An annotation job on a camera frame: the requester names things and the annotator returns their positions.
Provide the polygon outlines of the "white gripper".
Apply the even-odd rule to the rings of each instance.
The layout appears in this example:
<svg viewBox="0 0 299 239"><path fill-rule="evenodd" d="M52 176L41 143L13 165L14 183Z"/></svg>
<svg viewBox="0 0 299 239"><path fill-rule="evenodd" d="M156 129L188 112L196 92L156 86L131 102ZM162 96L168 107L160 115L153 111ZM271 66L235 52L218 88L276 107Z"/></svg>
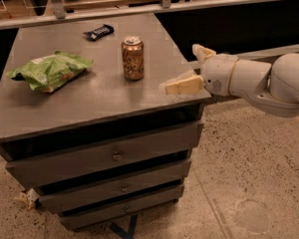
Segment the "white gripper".
<svg viewBox="0 0 299 239"><path fill-rule="evenodd" d="M166 95L196 95L205 87L211 94L228 96L230 76L238 57L216 55L215 51L199 44L192 45L192 53L201 63L202 76L190 70L161 83L158 89Z"/></svg>

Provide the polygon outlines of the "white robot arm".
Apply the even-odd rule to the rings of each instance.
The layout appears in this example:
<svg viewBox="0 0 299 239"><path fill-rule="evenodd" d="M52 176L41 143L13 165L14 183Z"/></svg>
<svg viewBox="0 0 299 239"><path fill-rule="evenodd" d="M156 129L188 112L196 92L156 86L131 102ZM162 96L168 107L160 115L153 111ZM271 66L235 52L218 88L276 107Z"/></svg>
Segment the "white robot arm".
<svg viewBox="0 0 299 239"><path fill-rule="evenodd" d="M299 54L290 53L274 63L218 54L194 44L200 72L187 71L160 85L168 95L196 95L207 90L222 97L245 99L255 108L283 118L299 115Z"/></svg>

